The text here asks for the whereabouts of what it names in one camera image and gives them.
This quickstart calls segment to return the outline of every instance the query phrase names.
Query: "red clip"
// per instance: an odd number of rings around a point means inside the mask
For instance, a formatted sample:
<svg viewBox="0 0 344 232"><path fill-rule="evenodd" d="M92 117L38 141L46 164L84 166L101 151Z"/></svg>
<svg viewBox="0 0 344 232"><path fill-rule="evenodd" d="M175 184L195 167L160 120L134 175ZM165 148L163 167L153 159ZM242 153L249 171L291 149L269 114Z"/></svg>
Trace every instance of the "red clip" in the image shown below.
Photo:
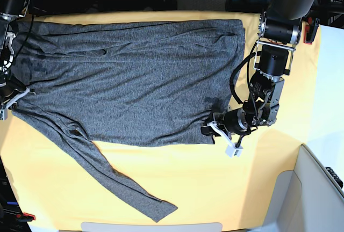
<svg viewBox="0 0 344 232"><path fill-rule="evenodd" d="M310 42L307 42L307 33L310 32L310 26L308 24L306 24L305 26L305 35L304 35L304 38L303 38L303 43L304 44L308 44L308 45L312 45L312 43Z"/></svg>
<svg viewBox="0 0 344 232"><path fill-rule="evenodd" d="M32 215L32 214L29 214L29 213L23 212L23 216L26 216L26 217L33 217L33 220L36 220L36 216L35 216L35 215Z"/></svg>

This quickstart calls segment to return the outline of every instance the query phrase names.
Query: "yellow table surface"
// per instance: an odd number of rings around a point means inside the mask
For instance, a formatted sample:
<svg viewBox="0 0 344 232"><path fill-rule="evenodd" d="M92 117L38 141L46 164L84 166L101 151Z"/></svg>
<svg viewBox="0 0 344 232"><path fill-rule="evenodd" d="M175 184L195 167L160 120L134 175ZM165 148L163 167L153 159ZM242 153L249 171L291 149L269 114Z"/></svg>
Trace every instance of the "yellow table surface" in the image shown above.
<svg viewBox="0 0 344 232"><path fill-rule="evenodd" d="M107 24L204 19L241 19L248 55L257 39L259 14L118 12L36 20ZM22 211L36 215L37 220L31 223L34 226L65 230L81 230L84 221L157 225L220 222L223 231L260 226L277 176L294 168L299 146L307 140L320 37L318 30L313 45L302 43L302 37L291 75L285 77L277 123L246 137L239 158L225 154L226 145L221 138L216 138L215 145L157 148L95 142L114 168L152 195L178 206L159 223L122 202L50 140L10 115L0 124L0 155ZM247 98L246 67L240 72L236 90L241 99ZM234 99L231 106L237 107Z"/></svg>

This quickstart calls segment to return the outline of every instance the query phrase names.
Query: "metal bracket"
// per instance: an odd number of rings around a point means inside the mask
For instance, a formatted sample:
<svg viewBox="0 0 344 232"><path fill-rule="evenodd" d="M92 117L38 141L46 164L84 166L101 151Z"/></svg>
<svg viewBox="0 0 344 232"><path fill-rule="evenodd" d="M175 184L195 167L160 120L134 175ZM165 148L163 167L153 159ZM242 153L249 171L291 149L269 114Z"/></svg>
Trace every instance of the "metal bracket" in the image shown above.
<svg viewBox="0 0 344 232"><path fill-rule="evenodd" d="M283 78L281 78L278 82L275 83L274 91L273 91L273 94L271 95L271 102L269 105L270 113L269 113L269 117L267 120L268 126L273 125L277 120L276 119L277 112L280 108L279 99L280 99L281 94L282 94L283 85L284 85L284 79Z"/></svg>
<svg viewBox="0 0 344 232"><path fill-rule="evenodd" d="M15 51L12 48L13 39L15 37L16 37L16 34L13 32L8 32L6 34L5 46L7 46L9 48L11 55L10 55L8 60L4 60L3 66L0 67L0 71L3 71L3 69L5 69L5 71L4 71L5 74L7 74L6 70L8 70L11 67L11 65L13 63L14 56L15 56Z"/></svg>
<svg viewBox="0 0 344 232"><path fill-rule="evenodd" d="M256 68L256 64L258 64L257 63L257 53L258 53L259 45L268 45L268 46L272 46L272 47L275 47L275 48L281 48L281 49L286 49L286 50L290 51L291 54L290 54L289 66L288 66L288 69L287 69L287 72L286 72L286 75L290 75L292 61L293 61L293 58L294 58L294 52L296 51L296 49L294 47L289 47L289 46L285 46L285 45L275 44L275 43L271 43L271 42L267 42L267 41L261 41L260 37L259 37L259 39L257 40L257 43L256 43L256 47L255 47L255 56L254 56L254 64L253 64L253 68L255 70L259 70L259 68Z"/></svg>

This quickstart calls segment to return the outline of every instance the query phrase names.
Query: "gray long-sleeve shirt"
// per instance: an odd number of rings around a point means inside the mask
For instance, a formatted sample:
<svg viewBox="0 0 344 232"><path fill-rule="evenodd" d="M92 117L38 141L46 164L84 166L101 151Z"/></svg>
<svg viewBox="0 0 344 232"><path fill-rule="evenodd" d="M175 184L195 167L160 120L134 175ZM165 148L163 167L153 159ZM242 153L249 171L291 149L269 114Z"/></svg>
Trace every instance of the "gray long-sleeve shirt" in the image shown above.
<svg viewBox="0 0 344 232"><path fill-rule="evenodd" d="M29 25L19 23L15 50ZM212 109L228 106L229 77L244 46L239 20L34 23L12 72L35 94L19 100L13 113L158 222L177 207L114 170L92 140L145 147L212 143L200 133L201 123Z"/></svg>

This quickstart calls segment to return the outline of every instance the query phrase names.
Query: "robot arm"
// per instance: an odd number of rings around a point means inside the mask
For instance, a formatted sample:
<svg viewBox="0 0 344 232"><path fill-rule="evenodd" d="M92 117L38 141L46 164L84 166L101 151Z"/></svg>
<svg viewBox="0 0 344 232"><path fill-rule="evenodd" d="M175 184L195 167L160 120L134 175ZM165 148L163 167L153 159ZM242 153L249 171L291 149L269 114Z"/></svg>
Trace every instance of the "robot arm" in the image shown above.
<svg viewBox="0 0 344 232"><path fill-rule="evenodd" d="M10 68L15 61L12 48L17 35L16 26L9 26L18 18L24 17L30 0L0 0L0 120L5 120L7 109L30 90L14 76Z"/></svg>
<svg viewBox="0 0 344 232"><path fill-rule="evenodd" d="M309 12L313 2L314 0L271 0L269 7L263 11L257 42L230 79L232 95L242 107L226 113L212 113L201 127L203 135L222 136L227 141L231 140L231 134L238 134L238 142L228 144L227 153L230 156L240 156L244 136L260 126L271 126L276 122L284 84L282 76L290 75L293 53L300 41L301 20ZM274 42L263 41L263 38ZM247 73L249 72L249 62L253 58L255 74L251 79L247 75L249 97L242 102L235 93L234 78L246 63Z"/></svg>

